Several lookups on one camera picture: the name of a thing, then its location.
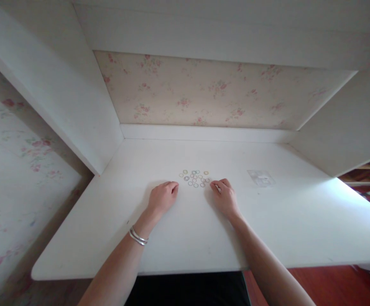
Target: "red floor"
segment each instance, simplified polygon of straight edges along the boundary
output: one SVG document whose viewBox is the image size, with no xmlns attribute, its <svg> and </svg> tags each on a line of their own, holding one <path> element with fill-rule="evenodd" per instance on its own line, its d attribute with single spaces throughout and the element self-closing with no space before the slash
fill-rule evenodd
<svg viewBox="0 0 370 306">
<path fill-rule="evenodd" d="M 370 306 L 370 273 L 356 266 L 289 269 L 317 306 Z M 268 306 L 250 271 L 245 280 L 252 306 Z"/>
</svg>

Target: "silver bracelet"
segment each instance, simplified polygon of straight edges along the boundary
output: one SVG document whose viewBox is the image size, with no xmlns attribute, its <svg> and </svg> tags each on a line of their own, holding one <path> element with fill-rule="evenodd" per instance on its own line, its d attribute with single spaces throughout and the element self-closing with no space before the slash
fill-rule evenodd
<svg viewBox="0 0 370 306">
<path fill-rule="evenodd" d="M 143 239 L 135 232 L 134 227 L 130 228 L 130 236 L 133 238 L 136 242 L 138 242 L 141 245 L 146 245 L 148 242 L 148 239 Z"/>
</svg>

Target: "finger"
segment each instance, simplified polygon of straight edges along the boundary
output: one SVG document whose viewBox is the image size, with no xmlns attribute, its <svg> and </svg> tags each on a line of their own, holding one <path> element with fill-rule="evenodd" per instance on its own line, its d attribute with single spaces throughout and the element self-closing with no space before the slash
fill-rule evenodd
<svg viewBox="0 0 370 306">
<path fill-rule="evenodd" d="M 218 187 L 216 187 L 216 185 L 212 182 L 211 183 L 211 188 L 212 188 L 212 191 L 214 194 L 216 194 L 217 196 L 220 196 L 220 192 L 218 190 Z"/>
<path fill-rule="evenodd" d="M 227 178 L 222 178 L 220 181 L 224 183 L 227 187 L 232 188 L 232 185 L 230 184 Z"/>
<path fill-rule="evenodd" d="M 219 186 L 219 188 L 222 189 L 222 190 L 227 188 L 227 186 L 224 183 L 222 183 L 221 181 L 213 181 L 212 183 Z"/>
<path fill-rule="evenodd" d="M 174 188 L 176 186 L 178 186 L 179 184 L 177 182 L 167 182 L 167 186 L 171 189 L 171 190 L 174 190 Z"/>
<path fill-rule="evenodd" d="M 172 190 L 172 195 L 176 198 L 176 196 L 178 195 L 178 189 L 179 189 L 179 184 L 176 185 L 174 187 L 174 189 Z"/>
</svg>

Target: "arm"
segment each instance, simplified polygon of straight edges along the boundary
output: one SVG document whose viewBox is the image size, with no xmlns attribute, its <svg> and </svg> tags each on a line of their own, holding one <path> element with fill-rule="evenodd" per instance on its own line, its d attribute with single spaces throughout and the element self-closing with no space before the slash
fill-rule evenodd
<svg viewBox="0 0 370 306">
<path fill-rule="evenodd" d="M 148 239 L 152 229 L 175 203 L 177 182 L 166 182 L 151 191 L 147 208 L 134 224 L 136 233 Z M 137 278 L 144 246 L 127 233 L 102 265 L 78 306 L 124 305 Z"/>
<path fill-rule="evenodd" d="M 269 305 L 315 306 L 297 280 L 247 224 L 229 181 L 225 178 L 213 181 L 211 188 L 215 204 L 235 229 L 249 267 Z"/>
</svg>

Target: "white desk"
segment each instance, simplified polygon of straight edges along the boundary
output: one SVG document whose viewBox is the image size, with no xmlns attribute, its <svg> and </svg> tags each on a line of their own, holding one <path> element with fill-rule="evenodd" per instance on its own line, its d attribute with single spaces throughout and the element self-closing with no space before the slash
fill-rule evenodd
<svg viewBox="0 0 370 306">
<path fill-rule="evenodd" d="M 126 139 L 95 177 L 39 257 L 35 280 L 92 278 L 135 223 L 150 190 L 179 182 L 176 204 L 155 227 L 140 274 L 231 271 L 247 267 L 235 235 L 211 206 L 209 186 L 179 177 L 208 170 L 228 178 L 240 210 L 286 267 L 370 263 L 370 203 L 288 145 Z M 267 170 L 273 188 L 246 170 Z"/>
</svg>

